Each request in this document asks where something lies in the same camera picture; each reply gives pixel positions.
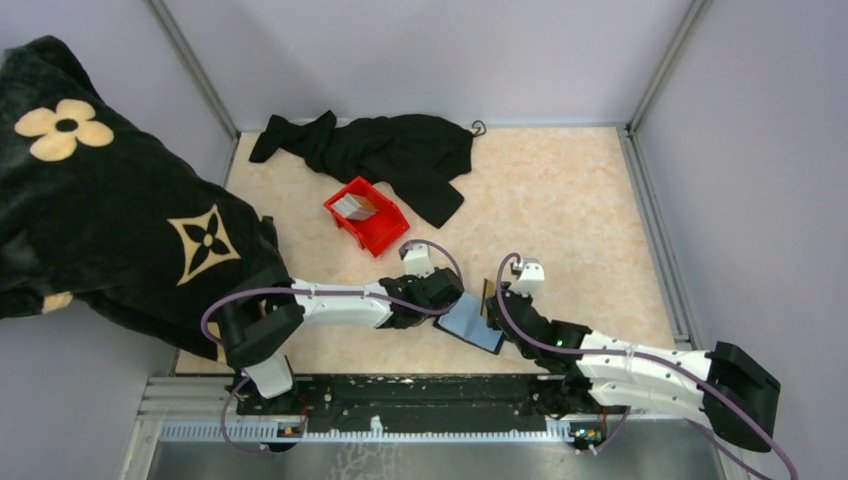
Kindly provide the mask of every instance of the gray wall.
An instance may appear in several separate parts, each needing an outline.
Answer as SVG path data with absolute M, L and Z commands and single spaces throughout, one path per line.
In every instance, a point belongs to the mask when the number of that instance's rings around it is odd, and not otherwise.
M 689 0 L 166 0 L 234 121 L 624 122 Z
M 848 471 L 846 21 L 715 2 L 639 134 L 695 320 L 783 382 L 776 437 L 810 479 Z
M 103 98 L 207 179 L 228 138 L 141 0 L 7 2 L 0 49 L 44 34 L 77 53 Z M 83 305 L 0 320 L 0 478 L 116 478 L 151 374 L 174 349 Z

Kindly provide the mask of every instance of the beige flower pattern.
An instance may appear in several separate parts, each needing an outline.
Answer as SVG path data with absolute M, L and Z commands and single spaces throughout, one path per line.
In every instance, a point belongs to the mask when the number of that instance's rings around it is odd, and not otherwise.
M 208 212 L 199 217 L 169 218 L 168 223 L 180 235 L 185 254 L 183 276 L 177 282 L 178 287 L 210 267 L 241 258 L 230 242 L 221 214 L 218 213 L 218 205 L 212 205 Z
M 44 303 L 41 307 L 41 313 L 48 313 L 60 308 L 65 308 L 71 304 L 74 296 L 71 292 L 54 293 L 44 297 Z
M 93 120 L 94 116 L 94 107 L 87 102 L 66 98 L 56 105 L 55 112 L 44 107 L 31 110 L 15 124 L 15 132 L 24 137 L 41 137 L 29 153 L 44 162 L 58 162 L 73 155 L 77 143 L 89 147 L 112 143 L 112 129 Z

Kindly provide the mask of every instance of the red plastic bin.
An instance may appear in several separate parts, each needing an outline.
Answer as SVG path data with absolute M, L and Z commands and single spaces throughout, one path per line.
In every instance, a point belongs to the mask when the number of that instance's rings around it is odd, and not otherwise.
M 348 220 L 333 210 L 336 200 L 348 193 L 367 198 L 377 208 L 377 213 L 362 221 Z M 333 215 L 336 226 L 344 228 L 359 241 L 359 248 L 367 248 L 374 257 L 379 257 L 389 245 L 409 230 L 409 222 L 394 202 L 383 196 L 362 177 L 356 177 L 338 193 L 324 202 L 324 208 Z

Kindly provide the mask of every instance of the black blanket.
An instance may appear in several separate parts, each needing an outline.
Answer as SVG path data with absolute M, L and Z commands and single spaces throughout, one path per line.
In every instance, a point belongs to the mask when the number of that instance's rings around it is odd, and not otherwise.
M 203 311 L 282 265 L 270 219 L 109 108 L 53 37 L 0 67 L 0 318 L 71 296 L 215 358 Z
M 307 125 L 273 115 L 250 161 L 264 162 L 282 148 L 342 183 L 357 175 L 387 182 L 415 213 L 441 228 L 465 200 L 448 181 L 471 171 L 475 135 L 430 115 L 361 118 L 339 128 L 333 112 Z

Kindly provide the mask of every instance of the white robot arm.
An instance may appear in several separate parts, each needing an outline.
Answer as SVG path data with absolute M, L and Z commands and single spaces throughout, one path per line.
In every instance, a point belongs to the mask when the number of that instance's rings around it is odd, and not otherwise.
M 742 448 L 770 450 L 738 411 L 705 391 L 729 398 L 772 435 L 780 383 L 742 349 L 718 342 L 713 351 L 665 350 L 621 341 L 584 325 L 549 321 L 532 307 L 544 269 L 535 259 L 514 256 L 518 260 L 512 273 L 517 279 L 500 286 L 505 288 L 500 298 L 486 300 L 488 320 L 525 358 L 565 376 L 567 408 L 597 404 L 667 413 L 705 426 Z
M 740 412 L 770 437 L 780 383 L 739 347 L 719 342 L 713 351 L 664 350 L 548 320 L 532 307 L 544 269 L 535 259 L 513 257 L 517 278 L 501 283 L 505 260 L 498 293 L 484 300 L 487 321 L 503 330 L 524 357 L 564 376 L 562 411 L 551 414 L 613 406 L 648 409 L 689 419 L 742 448 L 769 451 L 763 435 Z M 458 272 L 435 268 L 422 244 L 406 248 L 401 258 L 401 277 L 355 287 L 290 278 L 282 267 L 248 280 L 239 293 L 210 307 L 218 309 L 215 321 L 228 365 L 244 370 L 258 393 L 273 399 L 294 386 L 280 346 L 301 326 L 408 328 L 447 313 L 463 294 Z
M 463 293 L 457 274 L 435 268 L 424 244 L 409 246 L 402 260 L 403 276 L 360 286 L 288 278 L 282 268 L 248 280 L 238 290 L 257 293 L 224 302 L 215 319 L 227 364 L 244 370 L 263 397 L 273 398 L 294 385 L 280 346 L 299 327 L 409 328 L 447 313 Z

